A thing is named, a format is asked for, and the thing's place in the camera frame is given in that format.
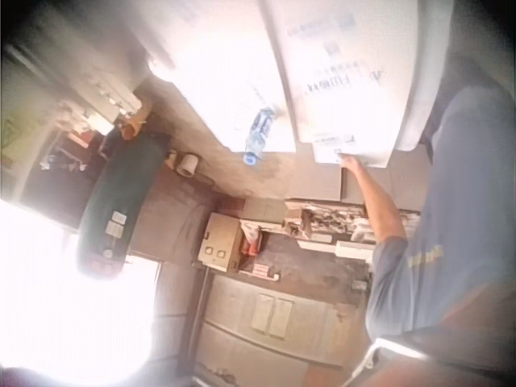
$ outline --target cabinet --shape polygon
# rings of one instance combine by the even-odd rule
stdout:
[[[237,218],[212,213],[202,239],[198,259],[223,272],[236,272],[243,232]]]

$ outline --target label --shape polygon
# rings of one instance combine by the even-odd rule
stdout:
[[[120,239],[122,238],[123,226],[115,223],[113,221],[109,221],[106,227],[106,234],[111,235],[114,238]]]
[[[124,225],[126,224],[127,216],[119,213],[118,211],[115,211],[111,219],[113,219],[116,223]]]

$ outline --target window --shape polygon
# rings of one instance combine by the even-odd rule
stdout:
[[[0,362],[74,384],[128,377],[147,359],[159,264],[129,256],[113,281],[80,274],[78,236],[0,201]]]

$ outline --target concrete wall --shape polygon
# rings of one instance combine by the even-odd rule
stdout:
[[[181,377],[202,273],[192,266],[218,196],[164,166],[139,214],[130,253],[162,262],[156,284],[152,352],[129,385],[171,385]]]

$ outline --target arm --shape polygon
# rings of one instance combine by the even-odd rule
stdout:
[[[353,156],[342,156],[340,165],[353,173],[358,181],[378,243],[390,236],[406,239],[402,218],[393,199],[374,181],[367,169]]]

